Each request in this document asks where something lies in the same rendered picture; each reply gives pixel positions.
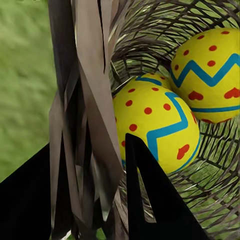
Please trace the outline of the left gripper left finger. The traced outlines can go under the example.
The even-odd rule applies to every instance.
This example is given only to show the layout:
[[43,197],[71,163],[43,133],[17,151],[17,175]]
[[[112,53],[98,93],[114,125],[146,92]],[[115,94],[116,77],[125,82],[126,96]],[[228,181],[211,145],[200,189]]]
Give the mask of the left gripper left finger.
[[0,183],[0,240],[51,240],[50,142]]

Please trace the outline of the wicker basket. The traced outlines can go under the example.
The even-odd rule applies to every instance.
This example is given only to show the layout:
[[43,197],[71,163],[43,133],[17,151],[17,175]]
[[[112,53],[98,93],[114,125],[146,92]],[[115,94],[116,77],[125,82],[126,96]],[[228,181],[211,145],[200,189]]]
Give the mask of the wicker basket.
[[[221,18],[208,15],[208,9],[197,7],[198,2],[204,3],[211,11],[219,14]],[[50,161],[50,205],[51,205],[51,238],[50,240],[66,240],[71,234],[75,240],[99,240],[96,237],[101,228],[106,240],[129,240],[128,199],[126,167],[123,167],[119,138],[114,114],[112,97],[128,83],[132,77],[152,73],[142,69],[153,69],[160,74],[159,65],[169,73],[174,53],[184,44],[175,38],[188,41],[191,37],[216,27],[224,28],[224,21],[231,26],[232,17],[240,27],[240,5],[234,0],[193,0],[184,3],[180,0],[47,0],[50,20],[52,47],[57,80],[57,92],[49,112],[49,161]],[[224,3],[235,6],[228,7]],[[173,4],[168,7],[160,7]],[[219,12],[215,7],[223,9],[227,15]],[[197,9],[202,14],[196,14],[191,9]],[[205,21],[208,18],[212,24]],[[206,27],[196,22],[204,23]],[[193,25],[195,29],[187,26]],[[175,30],[172,27],[183,29]],[[148,37],[157,35],[157,38]],[[159,37],[170,38],[170,41],[158,40]],[[151,59],[154,60],[151,60]],[[130,65],[129,61],[141,62]],[[123,65],[116,68],[115,64]],[[156,64],[155,64],[156,63]],[[155,64],[155,66],[153,66]],[[175,172],[168,174],[171,183],[177,189],[191,185],[179,195],[201,190],[198,195],[182,197],[191,199],[186,204],[198,198],[200,202],[190,207],[194,209],[210,199],[214,203],[206,208],[192,212],[195,218],[202,214],[214,211],[206,218],[197,219],[198,223],[210,240],[216,236],[235,231],[224,240],[235,240],[240,236],[240,227],[230,228],[240,222],[240,203],[231,206],[240,200],[240,186],[233,189],[240,181],[240,139],[236,133],[240,123],[230,138],[233,124],[229,120],[227,137],[224,133],[217,134],[221,123],[214,125],[208,123],[200,144],[200,152],[187,167],[203,161],[197,169],[189,174]],[[213,145],[207,158],[205,152],[214,138]],[[218,144],[213,148],[215,140]],[[209,160],[211,154],[224,145],[217,162]],[[229,148],[224,152],[227,142]],[[225,164],[231,149],[237,143],[231,163]],[[223,165],[219,163],[225,156]],[[231,170],[237,163],[235,171]],[[190,179],[200,171],[204,163],[223,170],[222,175],[209,189],[200,186],[205,177],[195,182]],[[227,173],[230,177],[223,179]],[[138,173],[141,178],[141,173]],[[187,183],[181,183],[187,180]],[[222,187],[214,192],[217,187]],[[231,186],[231,187],[230,187]],[[219,198],[218,194],[230,189]],[[157,223],[150,204],[145,186],[140,188],[145,220]],[[235,193],[229,202],[228,196]],[[221,204],[220,208],[211,209]],[[229,209],[221,218],[203,227],[201,223],[217,217],[216,214]],[[237,217],[223,222],[233,214]],[[225,225],[222,230],[208,232],[214,226]]]

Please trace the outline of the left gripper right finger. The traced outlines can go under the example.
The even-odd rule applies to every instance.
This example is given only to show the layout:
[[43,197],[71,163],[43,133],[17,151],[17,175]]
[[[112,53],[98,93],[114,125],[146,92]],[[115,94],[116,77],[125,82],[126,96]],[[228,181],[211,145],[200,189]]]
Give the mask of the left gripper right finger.
[[[126,133],[125,150],[129,240],[210,240],[144,141]],[[141,182],[156,223],[145,220]]]

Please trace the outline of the easter egg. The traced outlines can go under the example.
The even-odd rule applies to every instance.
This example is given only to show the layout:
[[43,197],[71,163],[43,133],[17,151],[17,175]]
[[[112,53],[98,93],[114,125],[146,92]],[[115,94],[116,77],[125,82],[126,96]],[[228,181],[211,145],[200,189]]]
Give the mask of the easter egg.
[[196,160],[203,136],[199,120],[174,91],[141,83],[121,90],[112,101],[123,167],[127,133],[144,141],[166,175],[183,172]]
[[163,75],[161,73],[156,74],[154,72],[133,77],[122,88],[122,90],[124,90],[128,87],[131,87],[133,85],[138,85],[138,84],[155,84],[155,85],[163,86],[163,87],[168,88],[169,90],[173,91],[170,78],[166,77],[165,75]]
[[240,115],[240,29],[194,34],[172,56],[169,76],[198,120],[216,125]]

